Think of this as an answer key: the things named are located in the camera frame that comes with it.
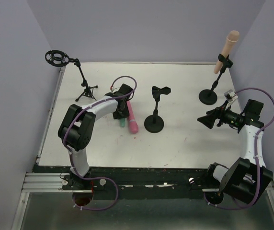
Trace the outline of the mint green microphone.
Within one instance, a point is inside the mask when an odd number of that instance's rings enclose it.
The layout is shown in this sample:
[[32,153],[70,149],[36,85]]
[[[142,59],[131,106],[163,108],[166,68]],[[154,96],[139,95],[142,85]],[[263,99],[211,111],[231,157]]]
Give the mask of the mint green microphone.
[[125,118],[121,118],[119,120],[119,123],[120,123],[120,127],[125,127],[125,125],[126,125],[126,119]]

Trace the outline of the black round-base microphone stand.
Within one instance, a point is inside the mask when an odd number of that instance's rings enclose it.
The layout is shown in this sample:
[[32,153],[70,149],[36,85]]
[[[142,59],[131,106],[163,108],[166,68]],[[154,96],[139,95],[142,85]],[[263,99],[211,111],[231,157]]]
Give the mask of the black round-base microphone stand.
[[219,71],[219,76],[213,82],[211,89],[204,89],[198,95],[200,102],[205,105],[213,105],[217,102],[217,94],[214,92],[214,89],[217,87],[222,74],[226,71],[227,68],[231,68],[233,65],[233,62],[229,59],[229,55],[224,57],[222,54],[219,54],[218,60],[222,61],[223,64]]

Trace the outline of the black clip round-base stand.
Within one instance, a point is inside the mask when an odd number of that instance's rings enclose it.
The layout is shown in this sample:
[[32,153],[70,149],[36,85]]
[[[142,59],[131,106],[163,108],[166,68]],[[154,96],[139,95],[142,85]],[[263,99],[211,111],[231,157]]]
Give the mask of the black clip round-base stand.
[[152,96],[156,102],[155,109],[153,111],[152,115],[149,115],[145,121],[144,121],[144,127],[145,129],[150,133],[159,133],[164,128],[164,121],[163,119],[158,115],[158,105],[160,101],[160,96],[168,95],[171,93],[171,88],[169,87],[163,87],[159,88],[157,86],[152,87]]

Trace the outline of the peach microphone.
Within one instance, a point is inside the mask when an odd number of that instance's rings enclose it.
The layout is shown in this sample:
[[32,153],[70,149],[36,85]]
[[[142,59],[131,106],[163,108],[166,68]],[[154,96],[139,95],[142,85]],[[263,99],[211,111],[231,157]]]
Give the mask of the peach microphone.
[[227,35],[224,47],[220,53],[223,56],[223,58],[221,61],[220,60],[217,61],[214,68],[215,74],[217,74],[221,70],[223,66],[223,60],[226,59],[227,56],[230,54],[233,46],[238,42],[239,37],[240,37],[240,33],[236,30],[230,31],[229,34]]

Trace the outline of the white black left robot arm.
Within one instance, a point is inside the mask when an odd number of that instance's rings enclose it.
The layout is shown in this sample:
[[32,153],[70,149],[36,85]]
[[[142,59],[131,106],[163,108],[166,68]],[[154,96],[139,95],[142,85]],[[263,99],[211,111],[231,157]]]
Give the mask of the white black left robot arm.
[[114,119],[129,117],[127,101],[133,89],[122,84],[118,91],[107,93],[101,100],[81,107],[72,104],[60,125],[58,137],[69,152],[71,171],[84,177],[90,169],[87,161],[86,147],[89,144],[94,124],[108,114]]

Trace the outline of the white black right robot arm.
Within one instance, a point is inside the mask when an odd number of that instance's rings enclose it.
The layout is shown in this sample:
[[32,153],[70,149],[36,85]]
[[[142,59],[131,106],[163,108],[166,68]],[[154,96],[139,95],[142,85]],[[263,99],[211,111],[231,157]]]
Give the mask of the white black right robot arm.
[[220,183],[220,192],[245,204],[258,199],[273,179],[273,172],[266,168],[262,157],[264,124],[259,121],[262,108],[263,103],[249,99],[243,112],[237,114],[224,103],[197,119],[209,129],[218,120],[218,127],[227,124],[237,130],[241,142],[240,157],[229,169],[213,163],[207,173]]

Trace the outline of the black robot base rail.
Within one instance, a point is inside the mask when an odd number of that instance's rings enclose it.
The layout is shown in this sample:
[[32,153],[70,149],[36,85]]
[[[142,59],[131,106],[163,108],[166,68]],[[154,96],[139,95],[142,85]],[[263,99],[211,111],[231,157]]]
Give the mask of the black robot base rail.
[[80,179],[66,166],[33,167],[35,173],[61,173],[65,191],[91,192],[95,200],[201,199],[203,191],[216,192],[219,182],[207,169],[91,167]]

